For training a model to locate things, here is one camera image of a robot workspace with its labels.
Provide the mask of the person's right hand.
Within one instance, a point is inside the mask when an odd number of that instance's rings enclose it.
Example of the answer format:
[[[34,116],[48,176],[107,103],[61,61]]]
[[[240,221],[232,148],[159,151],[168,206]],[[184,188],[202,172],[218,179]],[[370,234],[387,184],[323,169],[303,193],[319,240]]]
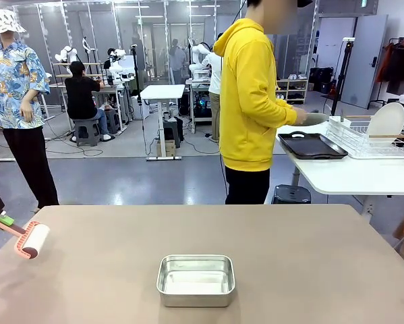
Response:
[[[294,123],[294,126],[301,126],[304,124],[304,122],[307,120],[308,118],[308,114],[307,112],[299,107],[294,107],[293,108],[294,112],[296,112],[296,120]]]

